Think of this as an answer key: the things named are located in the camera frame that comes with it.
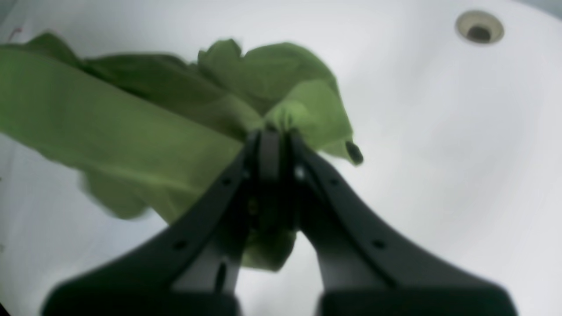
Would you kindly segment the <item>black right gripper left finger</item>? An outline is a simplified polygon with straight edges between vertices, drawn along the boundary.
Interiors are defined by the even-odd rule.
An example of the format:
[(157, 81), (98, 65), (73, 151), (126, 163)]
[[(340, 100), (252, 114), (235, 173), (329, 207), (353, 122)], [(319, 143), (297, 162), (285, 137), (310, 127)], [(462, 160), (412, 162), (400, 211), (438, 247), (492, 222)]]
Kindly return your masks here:
[(58, 286), (44, 316), (240, 316), (234, 294), (250, 236), (281, 230), (281, 135), (252, 133), (234, 162), (166, 230)]

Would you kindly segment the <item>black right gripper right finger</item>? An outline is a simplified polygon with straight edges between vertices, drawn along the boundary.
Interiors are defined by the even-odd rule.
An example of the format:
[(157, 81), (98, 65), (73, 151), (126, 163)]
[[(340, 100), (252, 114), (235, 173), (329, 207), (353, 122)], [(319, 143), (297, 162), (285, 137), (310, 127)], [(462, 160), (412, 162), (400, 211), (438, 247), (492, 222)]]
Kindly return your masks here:
[(516, 316), (497, 284), (424, 250), (393, 229), (344, 178), (285, 135), (298, 225), (321, 269), (317, 316)]

